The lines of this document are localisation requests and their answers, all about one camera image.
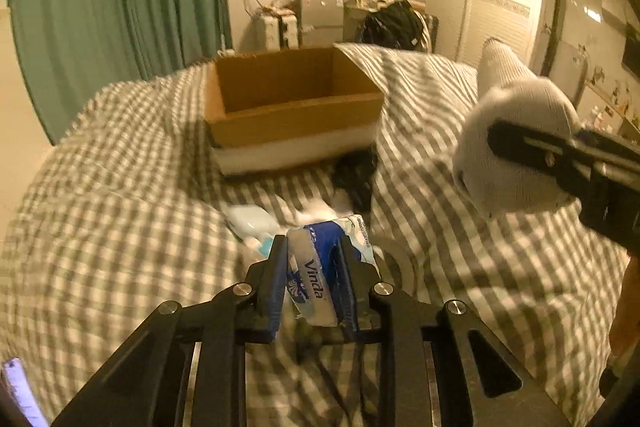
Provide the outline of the large green curtain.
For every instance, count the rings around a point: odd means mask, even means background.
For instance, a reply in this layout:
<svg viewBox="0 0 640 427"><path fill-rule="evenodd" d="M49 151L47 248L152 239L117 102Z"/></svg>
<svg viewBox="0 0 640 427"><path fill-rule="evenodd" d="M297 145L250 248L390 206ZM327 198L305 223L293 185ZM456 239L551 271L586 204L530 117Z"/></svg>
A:
<svg viewBox="0 0 640 427"><path fill-rule="evenodd" d="M101 89L232 45L228 0L8 0L17 61L51 143Z"/></svg>

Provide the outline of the white knitted sock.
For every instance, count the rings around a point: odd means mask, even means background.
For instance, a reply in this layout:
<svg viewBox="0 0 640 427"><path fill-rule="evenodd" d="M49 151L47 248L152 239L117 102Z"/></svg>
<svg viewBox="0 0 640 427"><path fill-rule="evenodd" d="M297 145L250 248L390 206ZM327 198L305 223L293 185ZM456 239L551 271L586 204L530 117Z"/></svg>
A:
<svg viewBox="0 0 640 427"><path fill-rule="evenodd" d="M452 160L454 182L487 220L555 212L574 196L559 187L538 145L560 144L579 129L570 99L536 76L510 46L489 38L477 67L477 103Z"/></svg>

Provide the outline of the brown cardboard box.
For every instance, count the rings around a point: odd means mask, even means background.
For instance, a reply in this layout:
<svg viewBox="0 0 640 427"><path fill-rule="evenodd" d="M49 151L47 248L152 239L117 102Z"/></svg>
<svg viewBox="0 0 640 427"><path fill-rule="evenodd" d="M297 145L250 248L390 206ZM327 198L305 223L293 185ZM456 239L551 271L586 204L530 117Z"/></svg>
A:
<svg viewBox="0 0 640 427"><path fill-rule="evenodd" d="M204 119L224 176L291 169L369 147L384 95L346 49L218 57Z"/></svg>

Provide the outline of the silver mini fridge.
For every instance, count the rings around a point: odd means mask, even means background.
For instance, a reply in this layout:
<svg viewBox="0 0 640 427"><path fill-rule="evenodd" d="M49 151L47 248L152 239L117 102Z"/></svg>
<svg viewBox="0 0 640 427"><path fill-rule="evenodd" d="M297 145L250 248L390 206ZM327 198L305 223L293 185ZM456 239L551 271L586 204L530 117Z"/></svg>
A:
<svg viewBox="0 0 640 427"><path fill-rule="evenodd" d="M343 40L343 0L296 0L299 45L333 46Z"/></svg>

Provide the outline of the black item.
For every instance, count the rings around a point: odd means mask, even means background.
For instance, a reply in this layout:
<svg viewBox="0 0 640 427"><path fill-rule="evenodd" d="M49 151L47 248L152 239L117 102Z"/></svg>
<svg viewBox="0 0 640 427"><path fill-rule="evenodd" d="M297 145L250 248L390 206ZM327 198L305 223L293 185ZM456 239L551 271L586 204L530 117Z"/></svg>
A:
<svg viewBox="0 0 640 427"><path fill-rule="evenodd" d="M374 145L347 153L334 164L331 176L333 186L346 194L356 213L365 215L371 211L376 169L378 151Z"/></svg>

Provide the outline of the grey checkered bed sheet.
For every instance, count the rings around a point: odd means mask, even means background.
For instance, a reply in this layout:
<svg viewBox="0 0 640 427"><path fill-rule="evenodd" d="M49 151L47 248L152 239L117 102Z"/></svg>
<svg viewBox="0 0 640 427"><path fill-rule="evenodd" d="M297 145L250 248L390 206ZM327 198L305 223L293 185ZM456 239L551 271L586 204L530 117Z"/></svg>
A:
<svg viewBox="0 0 640 427"><path fill-rule="evenodd" d="M467 303L568 420L600 407L598 382L627 264L579 208L485 221L454 186L452 154L476 72L435 54L348 44L385 96L369 231L393 284ZM28 188L1 254L1 355L19 359L47 419L160 303L212 299L258 259L224 210L257 205L290 225L331 202L327 165L245 181L219 173L204 122L207 69L103 89Z"/></svg>

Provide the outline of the blue Vinda tissue pack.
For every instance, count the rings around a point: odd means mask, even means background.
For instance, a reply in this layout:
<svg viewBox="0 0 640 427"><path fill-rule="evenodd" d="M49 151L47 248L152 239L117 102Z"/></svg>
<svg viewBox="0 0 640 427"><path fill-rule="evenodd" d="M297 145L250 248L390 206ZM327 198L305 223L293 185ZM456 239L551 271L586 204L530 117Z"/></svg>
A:
<svg viewBox="0 0 640 427"><path fill-rule="evenodd" d="M338 276L338 243L347 237L357 260L375 267L372 245L360 215L311 223L289 229L286 288L303 318L312 326L335 327L344 320L346 306Z"/></svg>

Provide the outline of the white hard suitcase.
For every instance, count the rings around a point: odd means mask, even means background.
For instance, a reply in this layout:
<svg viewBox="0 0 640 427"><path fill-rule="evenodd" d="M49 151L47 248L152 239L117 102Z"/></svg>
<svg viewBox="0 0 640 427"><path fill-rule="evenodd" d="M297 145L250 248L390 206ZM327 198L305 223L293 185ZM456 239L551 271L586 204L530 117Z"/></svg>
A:
<svg viewBox="0 0 640 427"><path fill-rule="evenodd" d="M272 52L299 46L297 17L291 10L261 12L254 28L258 50Z"/></svg>

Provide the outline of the light blue earbuds case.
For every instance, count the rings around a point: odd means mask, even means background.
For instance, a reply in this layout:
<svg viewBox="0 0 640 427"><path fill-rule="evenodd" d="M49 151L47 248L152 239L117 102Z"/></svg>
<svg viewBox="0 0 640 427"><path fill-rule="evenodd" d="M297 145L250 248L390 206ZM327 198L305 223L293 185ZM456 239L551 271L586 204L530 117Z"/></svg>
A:
<svg viewBox="0 0 640 427"><path fill-rule="evenodd" d="M280 225L264 208L255 205L233 205L224 210L229 229L239 239L259 239L275 236Z"/></svg>

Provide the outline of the black clothes pile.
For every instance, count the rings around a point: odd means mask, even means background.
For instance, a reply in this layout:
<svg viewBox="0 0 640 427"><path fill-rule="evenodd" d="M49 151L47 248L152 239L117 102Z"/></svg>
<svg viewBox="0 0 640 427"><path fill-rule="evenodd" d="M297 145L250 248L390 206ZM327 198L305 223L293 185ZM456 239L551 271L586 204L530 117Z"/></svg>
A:
<svg viewBox="0 0 640 427"><path fill-rule="evenodd" d="M423 20L408 0L370 13L362 23L360 41L395 50L427 51Z"/></svg>

